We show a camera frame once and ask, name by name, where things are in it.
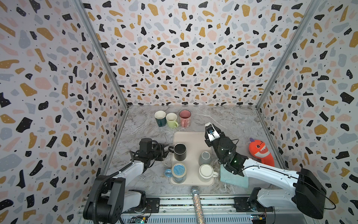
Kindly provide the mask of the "teal cloth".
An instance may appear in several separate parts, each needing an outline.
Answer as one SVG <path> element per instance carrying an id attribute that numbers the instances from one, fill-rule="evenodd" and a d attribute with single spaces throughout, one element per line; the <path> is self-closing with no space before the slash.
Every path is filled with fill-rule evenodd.
<path id="1" fill-rule="evenodd" d="M 232 185 L 236 185 L 242 188 L 249 187 L 249 178 L 243 177 L 240 175 L 234 175 L 227 170 L 225 170 L 224 166 L 220 165 L 220 181 Z"/>

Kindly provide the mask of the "dark green mug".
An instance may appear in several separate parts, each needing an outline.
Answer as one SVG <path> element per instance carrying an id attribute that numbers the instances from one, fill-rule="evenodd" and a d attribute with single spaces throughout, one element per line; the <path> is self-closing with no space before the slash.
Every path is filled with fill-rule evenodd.
<path id="1" fill-rule="evenodd" d="M 154 116 L 159 127 L 165 127 L 167 124 L 165 111 L 157 111 Z"/>

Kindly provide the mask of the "white mug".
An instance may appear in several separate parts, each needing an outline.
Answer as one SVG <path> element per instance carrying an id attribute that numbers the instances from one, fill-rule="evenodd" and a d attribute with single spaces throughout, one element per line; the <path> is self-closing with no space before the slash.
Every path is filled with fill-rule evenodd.
<path id="1" fill-rule="evenodd" d="M 218 176 L 219 173 L 214 171 L 213 167 L 209 164 L 203 164 L 199 168 L 199 179 L 204 183 L 207 183 Z"/>

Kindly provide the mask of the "glittery tube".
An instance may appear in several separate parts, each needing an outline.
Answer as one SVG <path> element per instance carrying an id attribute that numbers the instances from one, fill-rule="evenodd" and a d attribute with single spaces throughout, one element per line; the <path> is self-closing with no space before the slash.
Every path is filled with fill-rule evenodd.
<path id="1" fill-rule="evenodd" d="M 196 213 L 197 223 L 205 224 L 206 222 L 205 222 L 205 217 L 204 217 L 204 213 L 203 213 L 203 209 L 202 209 L 202 205 L 201 205 L 199 188 L 197 186 L 192 187 L 191 195 L 193 198 L 193 205 L 194 205 L 194 209 L 195 209 L 195 213 Z"/>

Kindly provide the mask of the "grey mug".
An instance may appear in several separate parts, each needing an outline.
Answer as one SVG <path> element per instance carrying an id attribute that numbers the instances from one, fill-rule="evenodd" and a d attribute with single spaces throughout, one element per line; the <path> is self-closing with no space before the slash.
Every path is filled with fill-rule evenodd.
<path id="1" fill-rule="evenodd" d="M 211 165 L 211 163 L 212 163 L 211 153 L 208 151 L 202 152 L 201 155 L 199 156 L 198 163 L 199 163 L 199 166 L 202 166 L 204 164 Z"/>

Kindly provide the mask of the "light green mug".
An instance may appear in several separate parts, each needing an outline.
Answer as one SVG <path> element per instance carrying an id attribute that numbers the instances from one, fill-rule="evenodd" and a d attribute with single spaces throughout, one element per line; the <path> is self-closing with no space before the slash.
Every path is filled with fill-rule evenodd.
<path id="1" fill-rule="evenodd" d="M 177 115 L 175 113 L 168 113 L 166 115 L 166 121 L 170 128 L 177 128 L 179 126 Z"/>

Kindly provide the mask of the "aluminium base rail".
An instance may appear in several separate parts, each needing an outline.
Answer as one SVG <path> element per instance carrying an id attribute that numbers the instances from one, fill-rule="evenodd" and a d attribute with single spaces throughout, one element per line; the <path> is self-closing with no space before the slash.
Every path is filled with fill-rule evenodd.
<path id="1" fill-rule="evenodd" d="M 125 212 L 118 223 L 123 224 L 196 224 L 191 195 L 148 196 L 147 210 Z M 274 207 L 263 211 L 238 209 L 243 200 L 232 195 L 200 195 L 205 224 L 315 224 L 299 211 Z"/>

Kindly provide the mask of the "blue glazed mug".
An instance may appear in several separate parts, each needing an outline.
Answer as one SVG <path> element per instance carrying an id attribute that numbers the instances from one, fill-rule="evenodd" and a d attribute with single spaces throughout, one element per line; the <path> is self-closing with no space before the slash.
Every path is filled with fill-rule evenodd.
<path id="1" fill-rule="evenodd" d="M 171 169 L 165 171 L 165 176 L 172 178 L 175 183 L 183 183 L 186 180 L 187 170 L 184 164 L 176 163 Z"/>

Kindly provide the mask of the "red plush monster toy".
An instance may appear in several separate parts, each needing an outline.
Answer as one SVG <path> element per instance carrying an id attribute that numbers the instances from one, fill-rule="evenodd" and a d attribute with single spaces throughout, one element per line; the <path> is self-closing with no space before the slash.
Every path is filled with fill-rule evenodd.
<path id="1" fill-rule="evenodd" d="M 263 141 L 250 138 L 249 152 L 253 157 L 259 159 L 262 164 L 275 166 L 274 158 Z"/>

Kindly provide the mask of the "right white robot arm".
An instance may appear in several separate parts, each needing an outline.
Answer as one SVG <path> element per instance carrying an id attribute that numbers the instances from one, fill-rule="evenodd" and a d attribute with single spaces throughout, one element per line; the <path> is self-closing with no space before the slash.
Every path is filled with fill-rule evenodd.
<path id="1" fill-rule="evenodd" d="M 236 152 L 236 145 L 224 135 L 205 134 L 205 143 L 213 147 L 218 162 L 233 174 L 259 179 L 280 187 L 283 192 L 273 195 L 259 189 L 252 193 L 254 203 L 262 207 L 282 207 L 285 200 L 303 214 L 314 219 L 323 219 L 326 190 L 308 169 L 284 170 L 262 164 Z"/>

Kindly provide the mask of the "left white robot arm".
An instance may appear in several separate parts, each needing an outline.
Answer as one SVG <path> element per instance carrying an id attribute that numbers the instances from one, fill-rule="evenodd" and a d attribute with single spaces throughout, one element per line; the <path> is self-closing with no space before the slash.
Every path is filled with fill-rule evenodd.
<path id="1" fill-rule="evenodd" d="M 151 168 L 156 161 L 163 161 L 170 150 L 168 144 L 143 138 L 139 150 L 130 151 L 131 160 L 111 175 L 98 175 L 91 188 L 83 211 L 83 218 L 94 224 L 124 222 L 121 215 L 127 210 L 146 210 L 146 194 L 143 190 L 126 191 L 126 186 Z"/>

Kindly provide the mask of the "black mug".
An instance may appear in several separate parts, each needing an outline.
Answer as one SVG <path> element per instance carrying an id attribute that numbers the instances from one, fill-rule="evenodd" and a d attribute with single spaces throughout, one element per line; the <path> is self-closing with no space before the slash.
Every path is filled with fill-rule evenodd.
<path id="1" fill-rule="evenodd" d="M 168 150 L 173 153 L 173 156 L 177 161 L 184 161 L 186 159 L 186 146 L 183 143 L 169 146 Z"/>

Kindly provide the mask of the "pink ghost mug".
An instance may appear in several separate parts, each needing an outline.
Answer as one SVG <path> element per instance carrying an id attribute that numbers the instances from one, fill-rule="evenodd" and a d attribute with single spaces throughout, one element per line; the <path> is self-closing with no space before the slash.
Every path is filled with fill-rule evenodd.
<path id="1" fill-rule="evenodd" d="M 188 110 L 182 110 L 180 112 L 180 124 L 182 127 L 187 128 L 191 124 L 191 112 Z"/>

